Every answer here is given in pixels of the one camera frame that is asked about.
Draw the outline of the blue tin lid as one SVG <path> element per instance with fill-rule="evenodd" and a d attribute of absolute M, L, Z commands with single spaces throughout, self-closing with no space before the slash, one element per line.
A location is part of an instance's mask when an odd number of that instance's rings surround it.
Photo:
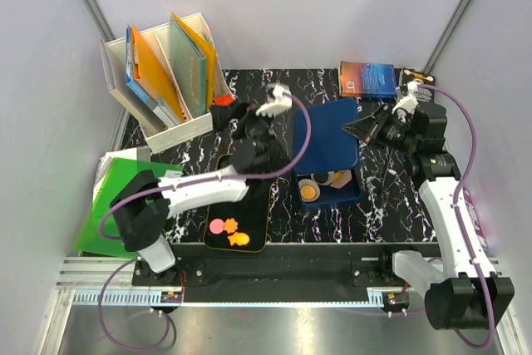
<path fill-rule="evenodd" d="M 311 137 L 302 158 L 293 167 L 298 175 L 350 170 L 358 165 L 358 139 L 342 129 L 357 119 L 357 103 L 342 98 L 308 108 Z"/>

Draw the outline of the black sandwich cookie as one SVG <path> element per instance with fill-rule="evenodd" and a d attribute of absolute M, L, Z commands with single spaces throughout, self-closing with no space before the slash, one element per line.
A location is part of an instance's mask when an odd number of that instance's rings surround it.
<path fill-rule="evenodd" d="M 326 184 L 329 180 L 329 173 L 323 172 L 323 173 L 314 174 L 313 179 L 317 181 L 319 184 Z"/>

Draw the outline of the orange dotted round cookie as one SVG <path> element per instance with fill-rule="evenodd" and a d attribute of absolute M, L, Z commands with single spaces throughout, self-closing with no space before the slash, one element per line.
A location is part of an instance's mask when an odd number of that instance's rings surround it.
<path fill-rule="evenodd" d="M 318 191 L 314 186 L 303 185 L 300 187 L 300 195 L 304 201 L 314 201 L 318 195 Z"/>

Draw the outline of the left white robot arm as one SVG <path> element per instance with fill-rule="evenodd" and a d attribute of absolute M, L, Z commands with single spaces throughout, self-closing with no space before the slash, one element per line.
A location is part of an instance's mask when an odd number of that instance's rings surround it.
<path fill-rule="evenodd" d="M 288 172 L 288 156 L 271 124 L 292 105 L 289 96 L 270 99 L 261 106 L 240 101 L 212 105 L 214 130 L 223 131 L 232 120 L 238 122 L 233 133 L 238 145 L 225 166 L 199 175 L 160 178 L 143 170 L 113 199 L 104 216 L 116 222 L 116 239 L 126 251 L 136 253 L 147 263 L 150 275 L 158 283 L 172 284 L 180 273 L 170 243 L 163 235 L 168 219 L 203 206 L 241 205 L 267 194 L 272 182 Z"/>

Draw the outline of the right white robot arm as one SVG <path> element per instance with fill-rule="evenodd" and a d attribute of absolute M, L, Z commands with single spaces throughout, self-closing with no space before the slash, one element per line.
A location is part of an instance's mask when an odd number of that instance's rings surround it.
<path fill-rule="evenodd" d="M 462 195 L 462 174 L 445 149 L 446 108 L 423 102 L 408 113 L 390 106 L 347 123 L 343 130 L 367 145 L 390 146 L 426 207 L 441 252 L 437 268 L 414 251 L 402 250 L 377 265 L 387 285 L 408 283 L 424 301 L 436 330 L 490 329 L 515 295 L 508 277 L 497 275 L 483 250 Z"/>

